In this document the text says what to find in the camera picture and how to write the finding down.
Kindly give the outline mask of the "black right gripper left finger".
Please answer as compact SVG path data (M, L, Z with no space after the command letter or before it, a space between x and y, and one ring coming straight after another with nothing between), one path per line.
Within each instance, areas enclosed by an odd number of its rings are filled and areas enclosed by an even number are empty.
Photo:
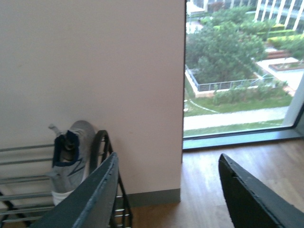
M118 185L119 160L113 152L67 198L32 228L106 228Z

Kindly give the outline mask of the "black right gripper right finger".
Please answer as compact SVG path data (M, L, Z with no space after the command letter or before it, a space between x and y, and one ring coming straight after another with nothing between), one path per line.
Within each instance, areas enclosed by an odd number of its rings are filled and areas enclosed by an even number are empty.
M218 161L223 195L236 228L302 228L304 213L226 154Z

